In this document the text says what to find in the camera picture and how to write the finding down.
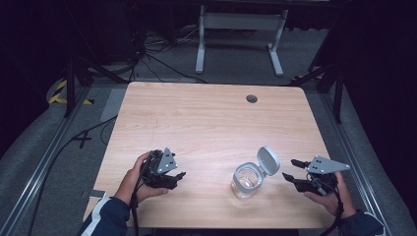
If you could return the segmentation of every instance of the person's left hand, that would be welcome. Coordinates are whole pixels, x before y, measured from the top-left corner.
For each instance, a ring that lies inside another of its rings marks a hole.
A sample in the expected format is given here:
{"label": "person's left hand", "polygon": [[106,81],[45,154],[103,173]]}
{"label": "person's left hand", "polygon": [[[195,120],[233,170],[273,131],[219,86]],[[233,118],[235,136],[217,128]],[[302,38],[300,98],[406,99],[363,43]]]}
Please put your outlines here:
{"label": "person's left hand", "polygon": [[[128,170],[125,177],[123,178],[122,183],[119,186],[119,189],[114,195],[115,198],[118,198],[121,201],[125,202],[127,205],[129,205],[130,200],[132,198],[132,193],[135,189],[136,182],[138,181],[141,172],[141,166],[148,157],[149,152],[144,153],[138,157],[133,168]],[[140,203],[147,198],[156,197],[167,193],[168,189],[153,189],[147,185],[143,185],[141,186],[141,188],[139,188],[138,191],[138,202]]]}

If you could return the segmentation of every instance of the dark jacket sleeve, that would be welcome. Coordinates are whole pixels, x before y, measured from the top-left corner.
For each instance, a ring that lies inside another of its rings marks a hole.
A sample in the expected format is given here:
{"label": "dark jacket sleeve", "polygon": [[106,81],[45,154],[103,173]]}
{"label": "dark jacket sleeve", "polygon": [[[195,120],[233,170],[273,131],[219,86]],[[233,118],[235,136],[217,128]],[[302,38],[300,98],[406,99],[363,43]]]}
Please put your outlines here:
{"label": "dark jacket sleeve", "polygon": [[84,221],[77,235],[126,235],[129,207],[117,198],[103,198]]}
{"label": "dark jacket sleeve", "polygon": [[385,236],[384,226],[370,213],[358,210],[354,215],[341,219],[339,230],[343,236]]}

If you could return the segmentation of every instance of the white metal frame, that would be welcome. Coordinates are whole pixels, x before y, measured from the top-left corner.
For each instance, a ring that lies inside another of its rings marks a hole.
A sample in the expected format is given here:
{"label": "white metal frame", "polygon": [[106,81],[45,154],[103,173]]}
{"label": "white metal frame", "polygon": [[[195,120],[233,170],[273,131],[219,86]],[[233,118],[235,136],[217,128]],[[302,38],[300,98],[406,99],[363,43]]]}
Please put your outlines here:
{"label": "white metal frame", "polygon": [[276,32],[275,39],[273,43],[268,44],[268,52],[275,74],[282,77],[282,67],[279,63],[276,48],[282,35],[287,14],[288,10],[282,11],[281,15],[206,13],[205,6],[201,6],[200,43],[197,53],[196,73],[201,74],[205,64],[205,29],[274,30]]}

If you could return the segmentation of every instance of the jar lid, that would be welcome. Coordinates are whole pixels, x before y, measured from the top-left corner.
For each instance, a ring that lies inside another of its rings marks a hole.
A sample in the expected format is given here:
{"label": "jar lid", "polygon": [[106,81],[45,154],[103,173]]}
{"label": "jar lid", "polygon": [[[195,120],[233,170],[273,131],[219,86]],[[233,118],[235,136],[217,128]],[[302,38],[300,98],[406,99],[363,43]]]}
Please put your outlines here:
{"label": "jar lid", "polygon": [[268,146],[263,146],[258,150],[258,161],[260,167],[267,175],[274,175],[281,166],[281,162],[275,152]]}

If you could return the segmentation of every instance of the table top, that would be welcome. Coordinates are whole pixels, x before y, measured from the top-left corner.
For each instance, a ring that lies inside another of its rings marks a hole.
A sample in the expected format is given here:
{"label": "table top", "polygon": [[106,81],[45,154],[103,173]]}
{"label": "table top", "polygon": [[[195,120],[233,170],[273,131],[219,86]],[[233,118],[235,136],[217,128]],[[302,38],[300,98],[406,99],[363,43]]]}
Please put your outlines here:
{"label": "table top", "polygon": [[[248,102],[247,95],[257,102]],[[281,167],[248,201],[230,184],[234,170],[269,146]],[[170,147],[187,172],[167,195],[140,203],[141,227],[326,228],[333,217],[295,190],[282,172],[306,178],[291,159],[328,156],[300,88],[130,83],[94,188],[114,195],[137,156]],[[90,200],[86,216],[96,200]],[[133,225],[132,217],[128,225]]]}

